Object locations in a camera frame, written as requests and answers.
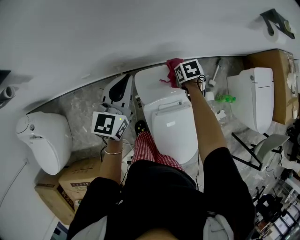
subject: plaid cloth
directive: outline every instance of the plaid cloth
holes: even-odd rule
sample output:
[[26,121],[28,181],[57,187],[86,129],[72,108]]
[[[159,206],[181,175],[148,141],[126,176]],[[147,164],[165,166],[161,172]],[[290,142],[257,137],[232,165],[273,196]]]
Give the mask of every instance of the plaid cloth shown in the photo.
[[184,171],[174,158],[159,153],[149,132],[140,133],[135,140],[135,153],[131,164],[138,160],[148,160]]

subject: white toilet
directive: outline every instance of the white toilet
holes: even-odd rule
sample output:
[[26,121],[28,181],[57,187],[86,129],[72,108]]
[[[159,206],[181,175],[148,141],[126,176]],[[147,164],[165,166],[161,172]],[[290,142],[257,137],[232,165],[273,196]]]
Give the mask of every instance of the white toilet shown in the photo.
[[274,107],[273,71],[256,67],[227,78],[234,116],[250,129],[265,133],[272,122]]
[[43,112],[28,114],[19,119],[16,133],[50,175],[56,175],[70,158],[73,140],[64,116]]
[[183,164],[197,152],[196,128],[185,91],[159,81],[169,80],[168,73],[166,65],[140,71],[135,75],[135,86],[158,151]]

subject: white wall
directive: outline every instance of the white wall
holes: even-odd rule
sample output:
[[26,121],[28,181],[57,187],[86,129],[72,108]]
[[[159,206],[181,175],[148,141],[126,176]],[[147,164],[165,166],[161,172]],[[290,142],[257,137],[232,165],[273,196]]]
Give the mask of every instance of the white wall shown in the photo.
[[[2,86],[19,88],[0,110],[0,196],[28,156],[17,119],[55,96],[173,57],[277,47],[300,57],[299,36],[282,46],[249,28],[270,8],[300,32],[294,0],[0,0],[0,69],[13,70]],[[33,190],[38,171],[30,158],[0,208],[4,240],[43,239],[53,219]]]

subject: sleeve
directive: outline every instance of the sleeve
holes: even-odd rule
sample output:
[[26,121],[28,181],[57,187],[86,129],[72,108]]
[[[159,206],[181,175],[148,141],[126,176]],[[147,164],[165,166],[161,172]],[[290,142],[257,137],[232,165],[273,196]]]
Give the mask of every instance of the sleeve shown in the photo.
[[208,211],[226,218],[236,240],[247,239],[254,229],[255,208],[229,150],[212,151],[203,167]]
[[106,178],[94,179],[69,227],[67,240],[71,240],[82,229],[107,216],[119,199],[120,186],[115,181]]

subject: black shoe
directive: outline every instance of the black shoe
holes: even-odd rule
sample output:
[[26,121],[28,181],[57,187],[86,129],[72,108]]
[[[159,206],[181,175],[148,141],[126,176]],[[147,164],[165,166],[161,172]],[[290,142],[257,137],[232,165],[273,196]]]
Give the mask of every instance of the black shoe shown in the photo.
[[142,132],[147,132],[147,125],[143,120],[137,121],[135,124],[135,133],[138,136]]

